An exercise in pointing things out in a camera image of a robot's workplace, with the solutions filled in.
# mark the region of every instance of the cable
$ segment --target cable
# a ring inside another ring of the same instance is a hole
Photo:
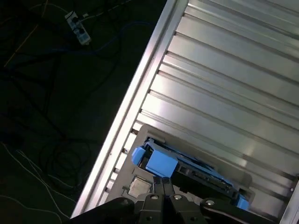
[[[36,8],[36,7],[43,6],[43,5],[44,5],[44,4],[37,4],[37,5],[35,5],[35,6],[30,7],[29,9],[32,10],[32,9],[34,9],[34,8]],[[67,13],[67,14],[69,13],[69,12],[68,12],[67,10],[65,10],[64,8],[62,8],[62,7],[58,6],[58,5],[55,5],[55,4],[53,4],[53,3],[48,3],[48,6],[54,6],[54,7],[60,9],[61,11],[65,12],[65,13]]]
[[[106,48],[107,46],[109,46],[111,43],[113,43],[114,41],[116,41],[117,38],[118,38],[118,36],[119,36],[119,35],[122,35],[122,33],[123,33],[126,29],[128,29],[128,28],[130,28],[130,27],[132,27],[132,26],[134,26],[134,25],[150,25],[150,26],[152,26],[153,24],[152,24],[152,23],[149,23],[149,22],[143,22],[143,21],[135,21],[135,22],[129,23],[129,24],[127,24],[127,25],[125,25],[125,26],[123,26],[123,27],[121,28],[121,30],[120,30],[120,32],[118,33],[118,35],[116,35],[115,37],[113,37],[110,41],[107,41],[107,42],[106,42],[104,45],[102,45],[100,48],[96,49],[95,52],[99,52],[99,51],[103,50],[104,48]],[[53,49],[53,50],[54,50],[54,51],[66,51],[66,52],[68,52],[68,53],[70,53],[70,54],[78,54],[78,55],[92,55],[92,54],[93,54],[92,51],[78,51],[78,52],[76,52],[76,51],[71,51],[71,50],[69,50],[69,49]]]
[[[62,220],[61,220],[60,216],[59,216],[57,213],[53,212],[53,211],[43,210],[43,209],[29,208],[29,207],[23,205],[23,204],[22,204],[21,202],[19,202],[17,199],[14,199],[14,198],[9,197],[9,196],[6,196],[6,195],[0,195],[0,197],[10,199],[10,200],[12,200],[12,201],[18,203],[20,206],[22,206],[22,207],[24,207],[25,209],[28,209],[28,210],[33,210],[33,211],[43,211],[43,212],[51,213],[51,214],[57,216],[57,218],[59,219],[59,222],[62,223]]]
[[[31,163],[32,166],[35,166],[37,169],[39,169],[40,171],[42,171],[42,169],[40,169],[38,167],[38,165],[36,165],[31,159],[29,159],[22,151],[20,150],[17,150],[17,153],[19,153],[21,156],[23,156],[26,160],[28,160],[29,163]],[[68,185],[67,183],[63,182],[62,180],[60,180],[59,178],[55,177],[55,176],[52,176],[52,175],[48,175],[50,177],[52,177],[53,179],[61,182],[63,185],[69,187],[69,188],[73,188],[74,186],[71,186],[71,185]]]
[[[43,9],[43,13],[42,13],[42,17],[44,16],[45,12],[46,12],[46,8],[47,8],[47,4],[48,4],[49,0],[46,0],[45,3],[45,7]],[[19,45],[19,47],[15,50],[16,52],[24,45],[24,43],[28,40],[28,38],[30,38],[30,36],[34,33],[34,31],[38,28],[38,25],[36,25],[33,30],[28,34],[28,36],[25,38],[25,40]],[[6,67],[8,65],[8,63],[13,59],[13,57],[15,56],[15,53],[13,53],[11,55],[11,57],[7,60],[7,62],[4,64],[4,67]]]
[[[48,188],[48,186],[47,186],[47,184],[44,182],[44,181],[42,181],[42,180],[40,180],[37,176],[35,176],[31,171],[29,171],[28,169],[26,169],[10,152],[9,152],[9,150],[8,150],[8,148],[6,147],[6,145],[5,144],[3,144],[2,142],[1,142],[1,144],[3,145],[3,147],[6,149],[6,151],[8,152],[8,154],[17,162],[17,163],[19,163],[20,164],[20,166],[22,166],[27,172],[29,172],[31,175],[33,175],[36,179],[38,179],[38,181],[39,182],[41,182],[45,187],[46,187],[46,189],[47,189],[47,192],[49,193],[49,195],[50,195],[50,197],[51,197],[51,199],[52,199],[52,201],[53,201],[53,203],[55,204],[55,206],[56,206],[56,208],[58,209],[58,211],[60,212],[60,214],[62,214],[63,216],[65,216],[66,218],[70,218],[69,216],[67,216],[66,214],[64,214],[61,210],[60,210],[60,208],[58,207],[58,205],[56,204],[56,202],[55,202],[55,199],[53,198],[53,196],[52,196],[52,194],[51,194],[51,192],[49,191],[49,188]]]
[[[127,0],[127,1],[121,3],[121,4],[117,5],[117,6],[114,6],[113,8],[108,9],[107,12],[110,12],[111,10],[113,10],[113,9],[119,7],[119,6],[122,6],[122,5],[124,5],[124,4],[126,4],[126,3],[130,2],[130,1],[132,1],[132,0]],[[86,21],[86,20],[88,20],[88,19],[92,19],[92,18],[98,17],[98,16],[100,16],[100,15],[103,15],[104,13],[105,13],[105,12],[101,12],[101,13],[96,14],[96,15],[91,15],[91,16],[85,17],[84,19],[80,20],[80,22],[84,22],[84,21]]]
[[[17,163],[19,163],[26,171],[28,171],[31,175],[33,175],[36,179],[38,179],[43,185],[45,185],[45,187],[46,188],[50,188],[53,192],[55,192],[55,193],[57,193],[57,194],[59,194],[59,195],[61,195],[61,196],[63,196],[63,197],[65,197],[66,199],[69,199],[69,200],[71,200],[71,201],[73,201],[74,203],[76,203],[76,201],[74,201],[73,199],[71,199],[71,198],[69,198],[69,197],[67,197],[67,196],[65,196],[65,195],[63,195],[63,194],[61,194],[61,193],[59,193],[59,192],[57,192],[57,191],[55,191],[54,189],[52,189],[45,181],[43,181],[43,179],[39,179],[37,176],[35,176],[31,171],[29,171],[28,169],[26,169],[22,164],[21,164],[21,162],[19,162],[10,152],[9,152],[9,150],[8,150],[8,148],[7,148],[7,146],[5,145],[5,144],[3,144],[2,142],[1,142],[1,144],[3,145],[3,147],[7,150],[7,152],[9,153],[9,155],[17,162]]]
[[[75,151],[73,144],[78,144],[80,151],[82,151],[82,144],[86,145],[84,150],[85,160],[82,160],[82,154]],[[81,173],[83,167],[91,158],[91,150],[89,144],[84,139],[61,139],[57,142],[50,141],[44,147],[39,150],[39,167],[42,169],[43,173],[48,175],[55,173],[58,178],[68,178],[72,179],[75,184],[73,188],[62,188],[51,178],[48,180],[55,186],[59,191],[66,195],[73,195],[78,192],[81,188],[81,184],[85,177],[79,181],[78,175]]]

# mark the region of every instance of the aluminum rail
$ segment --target aluminum rail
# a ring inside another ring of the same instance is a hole
[[[298,6],[169,0],[72,216],[105,202],[148,124],[248,172],[250,211],[279,222],[299,173]]]

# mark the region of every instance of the bolt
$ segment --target bolt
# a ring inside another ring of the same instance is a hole
[[[211,200],[207,200],[206,203],[207,203],[207,205],[214,205],[215,204],[215,202],[213,202]]]
[[[156,200],[156,199],[159,198],[159,196],[158,195],[152,195],[150,198],[153,199],[153,200]]]
[[[121,202],[121,204],[122,204],[122,205],[126,205],[126,204],[129,204],[129,202],[128,202],[127,199],[125,199],[125,200],[123,200],[123,202]]]
[[[181,195],[175,195],[174,198],[175,198],[176,200],[180,200],[180,199],[182,198],[182,196],[181,196]]]

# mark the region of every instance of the electrical outlet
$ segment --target electrical outlet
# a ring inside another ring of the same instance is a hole
[[[91,41],[91,38],[80,21],[73,21],[76,18],[78,18],[78,16],[75,12],[70,12],[65,15],[67,23],[71,27],[74,34],[77,36],[80,44],[88,45],[88,43]]]

